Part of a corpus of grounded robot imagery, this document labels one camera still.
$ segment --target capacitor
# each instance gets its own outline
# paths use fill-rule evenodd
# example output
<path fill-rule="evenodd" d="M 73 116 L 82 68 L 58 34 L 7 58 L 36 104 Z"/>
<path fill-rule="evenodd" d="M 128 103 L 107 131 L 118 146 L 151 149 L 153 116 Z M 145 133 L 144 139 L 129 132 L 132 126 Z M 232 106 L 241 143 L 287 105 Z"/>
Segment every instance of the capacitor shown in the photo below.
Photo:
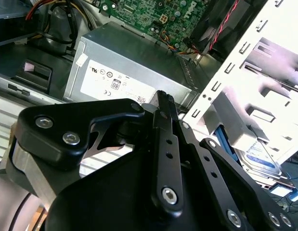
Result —
<path fill-rule="evenodd" d="M 181 2 L 180 2 L 180 6 L 182 6 L 182 7 L 186 6 L 186 1 L 184 1 L 184 0 L 181 1 Z"/>
<path fill-rule="evenodd" d="M 176 17 L 180 17 L 180 16 L 181 16 L 181 12 L 180 12 L 180 11 L 176 11 L 176 12 L 174 13 L 174 16 L 176 16 Z"/>

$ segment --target gray metal surface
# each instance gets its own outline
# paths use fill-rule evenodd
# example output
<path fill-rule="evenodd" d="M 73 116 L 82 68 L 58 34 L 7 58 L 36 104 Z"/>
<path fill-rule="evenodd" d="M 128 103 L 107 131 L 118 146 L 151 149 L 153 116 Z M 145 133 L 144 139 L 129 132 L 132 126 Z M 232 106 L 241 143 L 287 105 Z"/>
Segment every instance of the gray metal surface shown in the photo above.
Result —
<path fill-rule="evenodd" d="M 30 7 L 19 0 L 0 0 L 0 19 L 26 16 Z"/>
<path fill-rule="evenodd" d="M 80 179 L 79 169 L 73 171 L 50 170 L 47 164 L 15 145 L 13 164 L 26 175 L 35 193 L 48 211 L 58 193 Z"/>
<path fill-rule="evenodd" d="M 94 60 L 157 90 L 166 91 L 179 104 L 184 104 L 186 96 L 192 92 L 193 87 L 188 85 L 176 56 L 115 23 L 108 23 L 81 38 L 65 99 L 75 102 L 96 100 L 80 92 L 88 68 L 88 61 L 82 67 L 76 65 L 82 53 L 88 56 L 88 60 Z"/>

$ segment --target ce mark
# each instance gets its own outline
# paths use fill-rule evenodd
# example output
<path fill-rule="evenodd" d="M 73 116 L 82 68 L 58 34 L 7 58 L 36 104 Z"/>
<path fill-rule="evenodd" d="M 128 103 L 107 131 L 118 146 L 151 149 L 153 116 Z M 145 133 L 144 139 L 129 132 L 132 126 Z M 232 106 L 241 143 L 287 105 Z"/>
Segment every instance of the ce mark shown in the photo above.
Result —
<path fill-rule="evenodd" d="M 111 96 L 111 92 L 105 90 L 105 91 L 104 91 L 104 95 Z"/>

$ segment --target mounting hole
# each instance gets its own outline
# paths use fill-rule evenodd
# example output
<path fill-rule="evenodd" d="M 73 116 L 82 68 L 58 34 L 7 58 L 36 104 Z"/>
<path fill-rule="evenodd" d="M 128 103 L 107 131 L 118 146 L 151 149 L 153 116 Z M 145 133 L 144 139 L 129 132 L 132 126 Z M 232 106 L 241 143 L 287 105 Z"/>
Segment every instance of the mounting hole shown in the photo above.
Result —
<path fill-rule="evenodd" d="M 211 175 L 214 177 L 214 178 L 217 178 L 217 175 L 216 175 L 216 173 L 215 172 L 211 172 Z"/>
<path fill-rule="evenodd" d="M 172 156 L 171 153 L 166 153 L 166 156 L 167 156 L 169 159 L 172 159 L 172 158 L 173 158 L 173 156 Z"/>

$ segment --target power supply unit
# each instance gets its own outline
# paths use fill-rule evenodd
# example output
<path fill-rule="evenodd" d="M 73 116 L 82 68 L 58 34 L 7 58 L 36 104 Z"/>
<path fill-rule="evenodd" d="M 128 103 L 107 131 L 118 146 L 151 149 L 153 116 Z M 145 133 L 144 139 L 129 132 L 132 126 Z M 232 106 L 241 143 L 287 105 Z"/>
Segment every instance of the power supply unit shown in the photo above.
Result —
<path fill-rule="evenodd" d="M 157 90 L 183 107 L 201 89 L 195 64 L 109 22 L 84 35 L 65 91 L 73 102 L 131 98 L 148 103 Z"/>

